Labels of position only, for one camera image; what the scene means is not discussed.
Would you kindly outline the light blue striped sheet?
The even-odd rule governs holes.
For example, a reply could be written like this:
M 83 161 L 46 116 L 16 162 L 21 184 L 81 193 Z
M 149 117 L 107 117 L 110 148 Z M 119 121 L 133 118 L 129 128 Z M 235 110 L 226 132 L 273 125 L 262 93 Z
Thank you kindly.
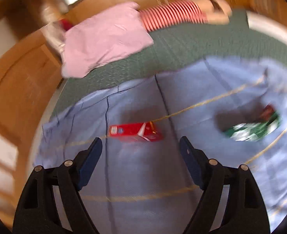
M 255 142 L 223 132 L 253 123 L 267 105 L 277 130 Z M 108 137 L 112 125 L 152 121 L 156 142 Z M 224 166 L 247 164 L 270 228 L 287 215 L 287 68 L 272 59 L 207 57 L 174 72 L 89 94 L 43 127 L 35 165 L 58 167 L 103 139 L 102 155 L 80 196 L 100 233 L 182 233 L 201 196 L 179 152 L 186 136 Z

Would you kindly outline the white flat board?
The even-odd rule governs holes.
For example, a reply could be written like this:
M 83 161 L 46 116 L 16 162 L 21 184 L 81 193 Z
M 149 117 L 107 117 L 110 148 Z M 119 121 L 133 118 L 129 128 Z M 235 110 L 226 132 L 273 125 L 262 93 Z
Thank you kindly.
M 266 16 L 255 12 L 246 12 L 247 23 L 251 30 L 270 36 L 287 45 L 287 27 Z

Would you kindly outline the wooden bunk bed frame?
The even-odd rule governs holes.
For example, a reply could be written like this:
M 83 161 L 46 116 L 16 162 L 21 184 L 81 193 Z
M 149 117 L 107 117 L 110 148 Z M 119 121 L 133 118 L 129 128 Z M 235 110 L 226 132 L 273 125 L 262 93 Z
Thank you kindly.
M 51 20 L 67 19 L 75 26 L 119 3 L 137 3 L 139 5 L 137 11 L 140 14 L 141 10 L 175 0 L 80 0 L 71 5 L 66 14 L 61 14 L 56 9 L 53 0 L 28 0 L 32 14 L 27 15 L 25 12 L 17 14 L 19 29 L 30 28 L 33 18 L 38 17 L 39 3 L 42 1 L 47 2 L 53 10 Z M 230 5 L 232 12 L 236 9 L 255 12 L 287 27 L 287 3 L 284 0 L 225 1 Z M 0 58 L 0 219 L 7 227 L 13 225 L 22 189 L 33 167 L 37 166 L 34 161 L 42 142 L 43 127 L 55 117 L 52 113 L 67 80 L 81 79 L 62 76 L 62 53 L 66 32 L 61 34 L 61 46 L 56 48 L 44 36 L 44 28 L 45 25 L 40 24 L 36 31 L 20 39 Z M 239 56 L 206 56 L 196 62 L 207 57 Z M 282 64 L 269 57 L 244 59 L 263 58 Z M 156 74 L 174 72 L 186 67 Z

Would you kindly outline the pink pillow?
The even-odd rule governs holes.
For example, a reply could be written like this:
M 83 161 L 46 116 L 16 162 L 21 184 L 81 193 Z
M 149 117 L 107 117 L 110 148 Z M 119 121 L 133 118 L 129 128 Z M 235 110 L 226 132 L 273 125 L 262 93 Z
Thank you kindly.
M 138 7 L 135 2 L 119 3 L 70 28 L 65 33 L 62 76 L 83 78 L 153 45 Z

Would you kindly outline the green wrapper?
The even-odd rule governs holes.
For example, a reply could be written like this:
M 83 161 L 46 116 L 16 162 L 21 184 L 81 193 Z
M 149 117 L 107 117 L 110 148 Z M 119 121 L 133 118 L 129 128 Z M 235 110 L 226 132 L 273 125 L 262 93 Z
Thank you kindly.
M 255 122 L 237 124 L 223 133 L 237 142 L 255 142 L 277 130 L 280 124 L 279 113 L 271 105 L 267 105 Z

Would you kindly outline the green woven bed mat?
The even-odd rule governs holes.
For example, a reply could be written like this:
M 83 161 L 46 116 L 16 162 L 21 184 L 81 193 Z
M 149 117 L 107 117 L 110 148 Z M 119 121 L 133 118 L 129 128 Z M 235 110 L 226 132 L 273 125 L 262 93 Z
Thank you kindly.
M 94 69 L 82 79 L 68 79 L 52 115 L 94 91 L 177 70 L 206 56 L 269 57 L 287 67 L 287 45 L 251 30 L 246 10 L 234 10 L 227 25 L 183 23 L 154 31 L 151 37 L 154 44 L 141 52 Z

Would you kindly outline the striped plush doll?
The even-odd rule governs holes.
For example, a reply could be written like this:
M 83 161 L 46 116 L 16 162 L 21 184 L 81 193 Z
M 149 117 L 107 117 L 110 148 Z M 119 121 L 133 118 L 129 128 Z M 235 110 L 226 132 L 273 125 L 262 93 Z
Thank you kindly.
M 140 11 L 148 32 L 181 23 L 229 24 L 232 9 L 225 0 L 175 0 Z

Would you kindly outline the red cigarette pack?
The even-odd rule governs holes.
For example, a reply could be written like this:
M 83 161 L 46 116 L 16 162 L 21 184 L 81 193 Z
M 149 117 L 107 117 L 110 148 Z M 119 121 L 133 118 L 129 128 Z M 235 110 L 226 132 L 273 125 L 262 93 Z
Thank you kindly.
M 125 142 L 156 142 L 163 139 L 162 133 L 152 121 L 112 125 L 109 127 L 108 137 Z

